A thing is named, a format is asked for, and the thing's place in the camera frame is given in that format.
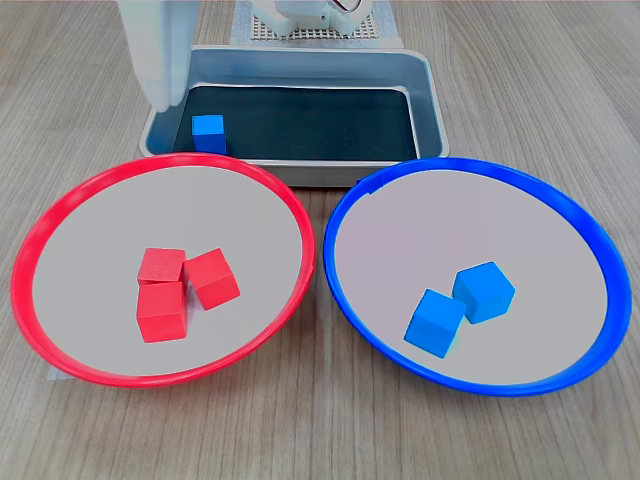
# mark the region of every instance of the red rim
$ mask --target red rim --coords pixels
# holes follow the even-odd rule
[[[293,293],[280,314],[260,335],[244,347],[213,363],[183,372],[142,377],[116,375],[83,365],[65,354],[49,339],[36,316],[33,303],[33,279],[40,255],[53,232],[65,218],[95,194],[128,178],[178,166],[217,167],[240,173],[261,183],[282,199],[298,222],[302,237],[302,265]],[[315,265],[316,244],[311,219],[300,199],[281,180],[258,167],[220,155],[200,153],[158,155],[107,170],[74,188],[53,205],[33,226],[16,257],[11,279],[11,300],[16,323],[27,342],[56,368],[74,377],[102,385],[158,387],[175,385],[209,375],[237,362],[260,347],[280,330],[298,309],[311,285]]]

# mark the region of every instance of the white robot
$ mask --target white robot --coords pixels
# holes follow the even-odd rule
[[[296,29],[352,34],[371,13],[373,0],[253,0],[253,14],[276,35]],[[133,70],[157,112],[185,93],[198,0],[118,0]]]

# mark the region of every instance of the tray rim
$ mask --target tray rim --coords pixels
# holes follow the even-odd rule
[[[388,347],[360,320],[342,291],[335,264],[335,241],[349,209],[363,196],[374,193],[393,180],[429,170],[454,170],[494,178],[518,188],[548,205],[582,236],[596,257],[607,289],[607,312],[602,330],[589,350],[571,366],[535,382],[487,385],[459,380],[428,369]],[[631,322],[632,291],[628,271],[613,240],[596,219],[577,202],[553,187],[510,167],[468,158],[419,159],[402,162],[363,178],[340,200],[327,224],[323,245],[325,274],[329,287],[349,322],[383,355],[427,380],[467,393],[496,397],[541,395],[574,385],[596,373],[617,352]]]
[[[77,207],[107,188],[138,175],[175,167],[202,166],[225,169],[247,176],[275,193],[291,210],[300,229],[302,258],[298,279],[286,304],[274,320],[238,350],[206,365],[189,370],[149,376],[130,376],[101,371],[63,352],[42,328],[33,302],[33,280],[38,260],[49,238]],[[299,308],[316,269],[317,248],[311,217],[302,201],[282,180],[264,169],[222,155],[171,153],[133,160],[112,167],[81,183],[56,201],[33,225],[14,262],[11,302],[14,317],[27,343],[49,364],[82,380],[111,387],[160,387],[176,385],[210,375],[251,354],[275,335]]]

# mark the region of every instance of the white grid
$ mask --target white grid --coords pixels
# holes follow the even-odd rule
[[[340,35],[333,29],[326,30],[296,30],[286,37],[278,37],[264,23],[252,16],[251,40],[340,40],[378,38],[378,25],[373,13],[363,20],[351,35]]]

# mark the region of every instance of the blue rim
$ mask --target blue rim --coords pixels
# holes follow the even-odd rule
[[[494,178],[519,188],[553,208],[564,217],[587,242],[595,255],[607,288],[607,314],[604,326],[591,348],[566,370],[531,383],[484,385],[447,377],[413,362],[384,344],[358,318],[338,280],[335,265],[335,242],[342,220],[364,195],[374,193],[393,180],[427,170],[457,170]],[[622,257],[609,235],[580,205],[537,178],[509,167],[466,158],[433,158],[403,162],[380,170],[356,184],[342,198],[327,225],[324,240],[324,268],[338,305],[353,326],[380,352],[407,370],[433,382],[469,393],[518,397],[540,395],[574,385],[598,371],[622,344],[631,320],[631,282]]]

